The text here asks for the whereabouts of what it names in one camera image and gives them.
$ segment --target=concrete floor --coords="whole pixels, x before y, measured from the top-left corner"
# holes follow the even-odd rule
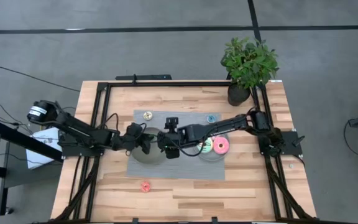
[[[258,0],[260,26],[358,25],[358,1]],[[247,1],[0,0],[0,29],[148,26],[249,26]],[[79,89],[83,80],[117,75],[171,74],[179,79],[222,79],[219,61],[231,37],[244,32],[0,35],[1,66]],[[358,156],[343,127],[358,116],[358,30],[263,31],[279,54],[295,127],[318,216],[358,222]],[[78,94],[0,70],[0,103],[26,121],[35,100],[75,106]],[[7,118],[0,109],[0,115]],[[358,129],[348,129],[358,151]],[[58,179],[10,189],[16,213],[0,223],[49,218]]]

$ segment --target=green plant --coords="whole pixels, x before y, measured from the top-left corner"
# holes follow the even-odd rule
[[[232,82],[244,88],[266,84],[270,78],[275,78],[278,70],[277,54],[267,48],[265,40],[255,40],[257,45],[248,40],[248,37],[240,41],[237,37],[233,38],[226,44],[221,60],[231,74]]]

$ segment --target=black plant pot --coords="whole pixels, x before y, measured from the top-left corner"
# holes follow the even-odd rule
[[[232,106],[239,106],[242,102],[248,99],[250,95],[249,88],[239,87],[236,83],[229,85],[227,89],[227,101]]]

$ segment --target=potted plant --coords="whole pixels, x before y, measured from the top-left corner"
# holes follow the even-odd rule
[[[277,68],[274,50],[269,50],[262,42],[256,41],[256,45],[243,40],[233,38],[227,43],[221,64],[231,75],[232,83],[227,90],[227,100],[230,105],[239,106],[248,99],[250,88],[258,84],[266,84],[270,78],[275,78]]]

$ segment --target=wooden table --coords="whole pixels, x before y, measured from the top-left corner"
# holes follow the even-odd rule
[[[87,123],[91,121],[97,84],[97,81],[85,81],[81,88],[75,117]],[[283,83],[269,82],[266,87],[274,125],[283,131],[291,130],[293,123]],[[222,119],[227,119],[245,113],[253,105],[250,97],[238,107],[230,106],[227,87],[220,86],[113,87],[108,116],[118,113],[119,130],[123,132],[134,120],[134,110],[211,112],[221,113]],[[113,118],[107,125],[113,128],[115,122]],[[211,221],[214,216],[219,221],[274,220],[265,162],[259,154],[257,138],[245,131],[236,131],[229,133],[229,140],[231,149],[224,158],[225,180],[126,177],[128,157],[125,152],[106,150],[99,165],[91,221],[130,222],[137,217],[140,222],[195,222]],[[307,213],[315,216],[302,163],[293,156],[282,156],[282,160],[289,191]],[[76,157],[71,157],[64,162],[51,218],[68,204],[76,161]],[[140,191],[144,180],[152,186],[148,193]],[[284,217],[282,195],[278,189],[277,192]],[[83,197],[80,218],[85,215],[87,197],[87,194]]]

